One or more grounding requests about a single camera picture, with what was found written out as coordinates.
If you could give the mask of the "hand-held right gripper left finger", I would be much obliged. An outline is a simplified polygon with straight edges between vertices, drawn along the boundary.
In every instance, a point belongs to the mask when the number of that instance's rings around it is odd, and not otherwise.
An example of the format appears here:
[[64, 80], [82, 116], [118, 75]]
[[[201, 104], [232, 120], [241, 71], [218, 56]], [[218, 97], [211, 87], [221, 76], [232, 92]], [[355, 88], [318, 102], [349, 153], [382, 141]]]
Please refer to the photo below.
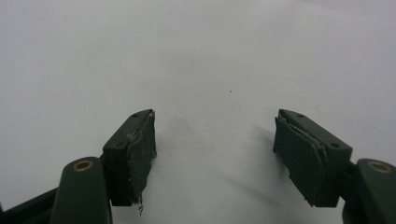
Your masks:
[[139, 205], [157, 156], [155, 111], [146, 109], [125, 120], [103, 147], [108, 197], [113, 206]]

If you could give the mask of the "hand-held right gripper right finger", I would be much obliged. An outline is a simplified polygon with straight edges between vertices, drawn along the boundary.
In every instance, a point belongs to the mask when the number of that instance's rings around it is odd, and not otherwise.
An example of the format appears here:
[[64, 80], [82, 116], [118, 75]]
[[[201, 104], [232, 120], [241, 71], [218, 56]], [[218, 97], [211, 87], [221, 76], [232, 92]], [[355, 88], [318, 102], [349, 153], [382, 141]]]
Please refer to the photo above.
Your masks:
[[273, 150], [290, 180], [310, 205], [335, 207], [337, 177], [350, 162], [352, 147], [309, 117], [279, 109]]

